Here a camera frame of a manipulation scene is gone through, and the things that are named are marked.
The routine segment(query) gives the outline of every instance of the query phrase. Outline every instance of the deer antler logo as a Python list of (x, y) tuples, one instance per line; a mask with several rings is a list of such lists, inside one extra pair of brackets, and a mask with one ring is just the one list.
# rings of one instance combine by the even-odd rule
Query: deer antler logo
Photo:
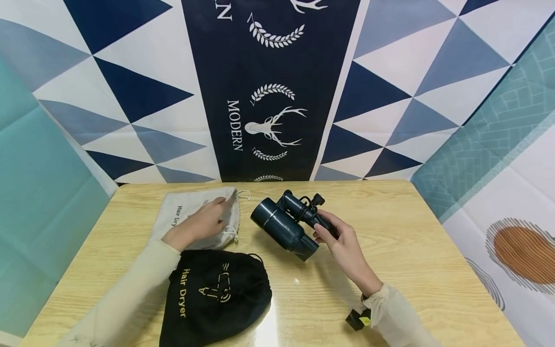
[(303, 10), (301, 10), (299, 7), (304, 7), (304, 8), (310, 8), (310, 9), (323, 9), (326, 8), (327, 6), (319, 6), (318, 3), (322, 1), (322, 0), (314, 0), (311, 2), (302, 2), (299, 0), (291, 0), (291, 3), (293, 4), (293, 7), (295, 7), (295, 11), (299, 12), (299, 13), (304, 13)]
[(302, 139), (298, 139), (298, 140), (293, 141), (293, 142), (281, 142), (280, 139), (276, 136), (276, 134), (281, 134), (281, 132), (278, 132), (278, 131), (272, 129), (272, 127), (274, 127), (276, 125), (282, 125), (282, 123), (277, 123), (277, 121), (280, 119), (280, 117), (282, 115), (284, 115), (286, 113), (296, 113), (296, 114), (300, 114), (301, 116), (306, 118), (306, 116), (301, 111), (308, 111), (307, 109), (304, 109), (304, 108), (290, 109), (290, 108), (291, 108), (291, 106), (287, 106), (286, 108), (284, 108), (280, 113), (276, 114), (275, 116), (266, 118), (266, 120), (262, 124), (259, 124), (257, 122), (248, 122), (245, 125), (246, 132), (248, 132), (249, 134), (253, 134), (253, 135), (258, 134), (258, 133), (262, 133), (262, 134), (264, 134), (265, 138), (267, 138), (268, 140), (276, 141), (282, 147), (300, 145), (299, 141), (301, 141)]

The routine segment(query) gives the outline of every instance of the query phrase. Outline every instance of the wall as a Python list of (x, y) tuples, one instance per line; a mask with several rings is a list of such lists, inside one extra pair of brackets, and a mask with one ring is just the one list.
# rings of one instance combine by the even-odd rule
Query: wall
[(413, 177), (528, 346), (555, 339), (555, 20)]
[(0, 54), (117, 182), (407, 179), (553, 11), (552, 0), (11, 0)]
[(56, 287), (109, 194), (4, 61), (0, 162), (0, 343), (13, 345)]

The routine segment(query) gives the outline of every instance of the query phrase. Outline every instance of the person's left hand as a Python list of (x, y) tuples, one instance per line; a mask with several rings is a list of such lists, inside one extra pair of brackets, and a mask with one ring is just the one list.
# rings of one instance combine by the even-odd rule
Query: person's left hand
[(210, 236), (218, 235), (225, 228), (221, 220), (228, 202), (219, 197), (202, 206), (189, 218), (171, 228), (162, 237), (162, 242), (179, 252), (183, 252), (190, 244)]

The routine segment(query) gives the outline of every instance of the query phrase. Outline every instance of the dark blue hair dryer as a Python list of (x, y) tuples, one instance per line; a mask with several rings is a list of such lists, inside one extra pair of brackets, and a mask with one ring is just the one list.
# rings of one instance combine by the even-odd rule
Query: dark blue hair dryer
[(286, 190), (277, 203), (270, 198), (262, 200), (250, 215), (250, 219), (286, 251), (293, 252), (302, 261), (306, 261), (316, 252), (318, 244), (305, 234), (298, 224), (300, 220), (313, 229), (314, 224), (319, 223), (336, 239), (339, 238), (335, 227), (317, 213), (316, 206), (325, 202), (320, 194), (315, 194), (312, 200), (309, 197), (297, 199), (290, 190)]

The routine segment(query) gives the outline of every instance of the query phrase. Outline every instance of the hand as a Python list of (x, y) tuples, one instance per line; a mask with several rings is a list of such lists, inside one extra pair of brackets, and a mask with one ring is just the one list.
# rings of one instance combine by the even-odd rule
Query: hand
[(225, 228), (221, 216), (227, 207), (228, 203), (225, 198), (214, 199), (189, 218), (171, 228), (162, 237), (162, 242), (183, 252), (185, 248), (199, 240), (218, 235)]
[(339, 233), (339, 239), (336, 240), (322, 225), (315, 224), (315, 232), (312, 235), (316, 238), (314, 241), (318, 244), (322, 242), (327, 244), (331, 256), (334, 257), (341, 270), (359, 287), (365, 297), (368, 298), (378, 292), (383, 283), (364, 259), (353, 227), (329, 212), (318, 210), (318, 214), (335, 226)]

